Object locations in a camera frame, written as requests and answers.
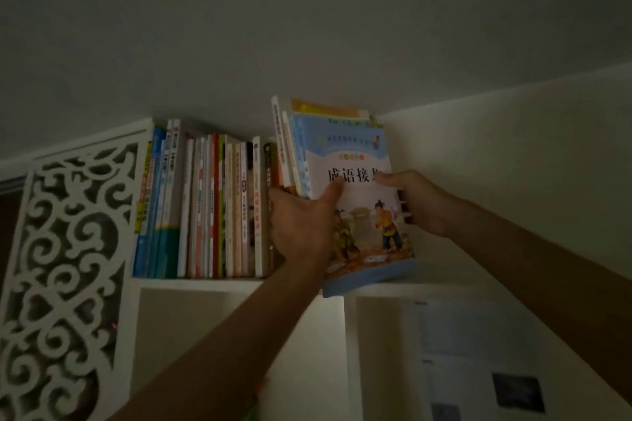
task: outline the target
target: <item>ceiling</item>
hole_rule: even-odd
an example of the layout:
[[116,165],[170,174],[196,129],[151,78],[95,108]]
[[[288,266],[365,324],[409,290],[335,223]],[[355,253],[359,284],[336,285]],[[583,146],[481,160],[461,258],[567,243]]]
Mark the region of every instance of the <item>ceiling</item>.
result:
[[632,59],[630,0],[1,0],[0,158],[139,118],[271,132]]

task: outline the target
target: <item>wall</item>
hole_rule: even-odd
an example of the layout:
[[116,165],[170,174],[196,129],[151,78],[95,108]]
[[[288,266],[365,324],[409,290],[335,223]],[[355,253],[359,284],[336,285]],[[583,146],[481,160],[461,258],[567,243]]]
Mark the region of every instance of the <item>wall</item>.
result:
[[[632,64],[383,115],[394,170],[447,190],[632,278]],[[480,270],[424,236],[423,262]],[[632,408],[542,323],[556,418]]]

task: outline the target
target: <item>cartoon illustration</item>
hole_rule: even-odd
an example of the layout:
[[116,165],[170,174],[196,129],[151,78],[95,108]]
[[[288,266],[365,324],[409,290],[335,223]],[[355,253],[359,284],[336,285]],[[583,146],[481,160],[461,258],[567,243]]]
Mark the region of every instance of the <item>cartoon illustration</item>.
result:
[[337,255],[339,259],[348,260],[359,255],[359,248],[355,245],[352,227],[349,221],[343,219],[344,210],[334,211],[334,234],[337,235]]
[[384,203],[378,200],[375,204],[375,211],[377,212],[378,221],[375,223],[376,228],[382,227],[382,248],[384,251],[391,251],[391,239],[395,243],[395,248],[400,251],[404,246],[397,227],[392,220],[392,214],[390,210],[384,210]]

